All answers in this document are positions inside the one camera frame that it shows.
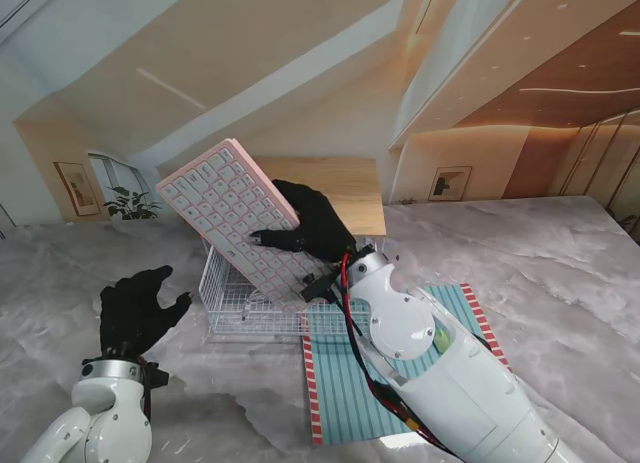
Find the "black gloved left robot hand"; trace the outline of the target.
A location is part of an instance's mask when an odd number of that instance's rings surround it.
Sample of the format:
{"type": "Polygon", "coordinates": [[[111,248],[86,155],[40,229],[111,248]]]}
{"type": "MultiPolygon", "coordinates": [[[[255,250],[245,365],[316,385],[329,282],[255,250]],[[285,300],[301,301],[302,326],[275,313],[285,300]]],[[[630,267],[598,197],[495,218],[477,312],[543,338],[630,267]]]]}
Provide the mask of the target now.
{"type": "Polygon", "coordinates": [[[182,293],[167,308],[158,303],[162,284],[172,273],[169,265],[143,270],[101,291],[103,357],[138,358],[178,324],[192,304],[190,293],[182,293]]]}

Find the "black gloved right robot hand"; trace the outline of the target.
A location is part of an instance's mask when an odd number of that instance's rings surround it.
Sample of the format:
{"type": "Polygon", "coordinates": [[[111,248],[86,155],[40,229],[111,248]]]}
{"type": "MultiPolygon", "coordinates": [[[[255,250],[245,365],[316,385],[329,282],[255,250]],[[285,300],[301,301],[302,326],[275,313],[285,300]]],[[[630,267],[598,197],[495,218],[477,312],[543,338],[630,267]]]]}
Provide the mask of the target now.
{"type": "Polygon", "coordinates": [[[284,180],[272,183],[297,213],[299,225],[292,230],[253,232],[250,238],[254,244],[292,253],[306,252],[329,263],[337,263],[346,253],[356,252],[355,238],[324,194],[284,180]]]}

